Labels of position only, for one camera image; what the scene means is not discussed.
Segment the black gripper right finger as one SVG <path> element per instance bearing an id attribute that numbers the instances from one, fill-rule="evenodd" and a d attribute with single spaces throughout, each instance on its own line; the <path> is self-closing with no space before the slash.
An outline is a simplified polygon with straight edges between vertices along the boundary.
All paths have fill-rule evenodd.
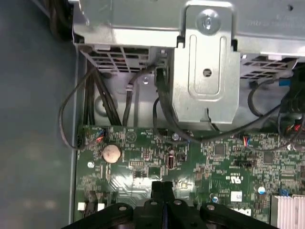
<path id="1" fill-rule="evenodd" d="M 172 182 L 162 182 L 168 228 L 170 229 L 273 229 L 233 209 L 205 203 L 199 209 L 174 196 Z"/>

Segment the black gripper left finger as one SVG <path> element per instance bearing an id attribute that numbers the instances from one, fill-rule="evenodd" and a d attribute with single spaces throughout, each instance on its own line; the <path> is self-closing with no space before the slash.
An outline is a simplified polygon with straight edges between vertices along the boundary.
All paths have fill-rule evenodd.
<path id="1" fill-rule="evenodd" d="M 141 206 L 116 203 L 68 226 L 66 229 L 160 229 L 163 225 L 163 182 L 152 182 L 151 198 Z"/>

